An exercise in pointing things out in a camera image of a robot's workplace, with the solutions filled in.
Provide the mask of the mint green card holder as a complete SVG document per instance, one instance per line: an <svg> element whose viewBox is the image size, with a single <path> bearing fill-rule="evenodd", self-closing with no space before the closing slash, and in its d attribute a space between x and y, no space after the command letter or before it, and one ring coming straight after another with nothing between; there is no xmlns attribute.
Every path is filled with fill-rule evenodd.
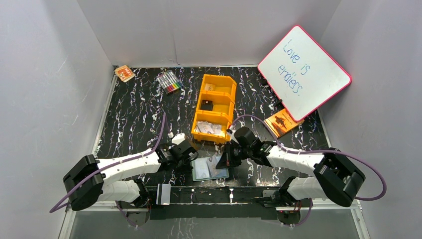
<svg viewBox="0 0 422 239"><path fill-rule="evenodd" d="M197 158L191 165L193 167L193 181L206 181L213 179L224 179L229 177L228 169L216 169L216 165L221 156L213 155L211 157Z"/></svg>

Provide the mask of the white magnetic stripe card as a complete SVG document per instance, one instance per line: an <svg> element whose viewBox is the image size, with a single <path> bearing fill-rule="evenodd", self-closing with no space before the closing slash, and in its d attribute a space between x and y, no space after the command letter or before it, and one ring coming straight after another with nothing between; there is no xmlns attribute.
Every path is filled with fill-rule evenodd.
<svg viewBox="0 0 422 239"><path fill-rule="evenodd" d="M157 185L157 205L169 205L171 197L171 185L170 184L158 184Z"/></svg>

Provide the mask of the orange three-compartment bin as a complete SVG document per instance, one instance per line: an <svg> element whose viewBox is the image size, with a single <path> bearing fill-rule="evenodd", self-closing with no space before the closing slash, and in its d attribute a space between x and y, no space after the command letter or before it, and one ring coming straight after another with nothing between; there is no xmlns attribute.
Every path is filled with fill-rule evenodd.
<svg viewBox="0 0 422 239"><path fill-rule="evenodd" d="M206 83L215 84L215 91L205 91ZM237 83L230 76L204 74L191 130L195 140L211 141L217 144L224 144L229 141L226 130L233 122L236 87ZM213 101L213 111L200 110L202 100ZM199 121L222 125L224 136L195 132L194 128Z"/></svg>

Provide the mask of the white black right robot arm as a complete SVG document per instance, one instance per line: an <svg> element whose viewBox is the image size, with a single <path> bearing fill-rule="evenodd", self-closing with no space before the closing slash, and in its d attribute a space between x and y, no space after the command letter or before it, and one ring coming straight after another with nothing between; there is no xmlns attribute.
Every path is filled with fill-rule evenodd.
<svg viewBox="0 0 422 239"><path fill-rule="evenodd" d="M233 168L251 159L259 165L287 168L307 174L306 178L289 177L277 192L259 198L265 204L281 203L293 206L303 199L329 199L349 207L366 177L338 150L317 153L279 147L274 141L261 141L249 128L233 132L216 168Z"/></svg>

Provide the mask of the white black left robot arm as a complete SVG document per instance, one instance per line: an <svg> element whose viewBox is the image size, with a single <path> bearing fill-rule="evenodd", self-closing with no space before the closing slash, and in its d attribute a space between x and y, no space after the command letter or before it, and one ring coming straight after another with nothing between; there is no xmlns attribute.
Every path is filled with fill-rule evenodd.
<svg viewBox="0 0 422 239"><path fill-rule="evenodd" d="M63 178L70 207L81 211L100 201L124 201L143 207L149 195L134 176L188 166L197 154L196 145L184 139L119 158L86 155Z"/></svg>

